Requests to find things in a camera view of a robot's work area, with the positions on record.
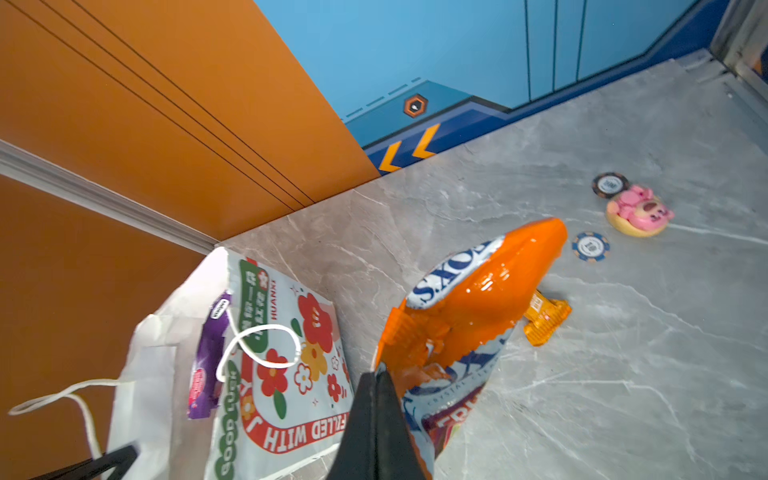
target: pink toy figure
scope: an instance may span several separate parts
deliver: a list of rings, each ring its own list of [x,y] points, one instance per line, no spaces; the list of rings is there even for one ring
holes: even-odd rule
[[[632,227],[651,234],[661,232],[670,220],[674,218],[674,212],[665,207],[654,196],[653,190],[641,187],[640,185],[632,185],[629,190],[614,197],[608,203],[606,213],[609,220],[611,220],[612,216],[618,216],[626,220]]]

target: floral printed bag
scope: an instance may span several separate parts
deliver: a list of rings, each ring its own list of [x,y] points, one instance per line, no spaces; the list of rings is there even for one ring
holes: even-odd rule
[[[229,287],[212,305],[206,326],[228,324],[224,345],[239,341],[258,359],[281,364],[296,352],[293,334],[272,329],[235,337],[256,326],[282,325],[298,336],[300,355],[291,367],[269,368],[245,353],[242,343],[224,352],[225,377],[205,479],[279,478],[336,449],[346,427],[353,392],[336,311],[330,301],[288,276],[227,253]],[[204,340],[193,367],[190,412],[215,401],[204,394],[204,379],[213,378],[210,362],[201,355]]]

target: purple candy package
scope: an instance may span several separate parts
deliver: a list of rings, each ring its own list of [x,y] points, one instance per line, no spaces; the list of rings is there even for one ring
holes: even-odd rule
[[[190,419],[207,419],[211,410],[219,404],[221,385],[216,380],[216,367],[224,350],[224,332],[230,323],[228,308],[231,301],[232,296],[228,292],[222,293],[211,306],[203,324],[190,378],[187,407]]]

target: white paper bag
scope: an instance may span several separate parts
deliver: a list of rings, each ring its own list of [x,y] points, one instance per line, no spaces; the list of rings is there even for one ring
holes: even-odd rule
[[[192,420],[190,371],[201,327],[225,292],[238,329],[261,319],[288,326],[300,335],[301,359],[288,369],[266,369],[236,348],[225,364],[228,381],[215,417]],[[233,337],[228,328],[225,344]],[[270,330],[245,342],[262,359],[293,359],[285,332]],[[352,405],[333,305],[223,247],[137,326],[120,380],[108,450],[137,445],[129,480],[287,475],[338,446]]]

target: gray marble floor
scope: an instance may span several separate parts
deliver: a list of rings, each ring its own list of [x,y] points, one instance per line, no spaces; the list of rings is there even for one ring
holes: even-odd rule
[[[541,289],[571,317],[541,348],[516,329],[435,477],[768,478],[768,157],[728,101],[670,61],[224,245],[333,300],[358,376],[447,253],[550,216],[605,234],[605,261],[564,248]],[[613,230],[590,188],[610,170],[671,228]]]

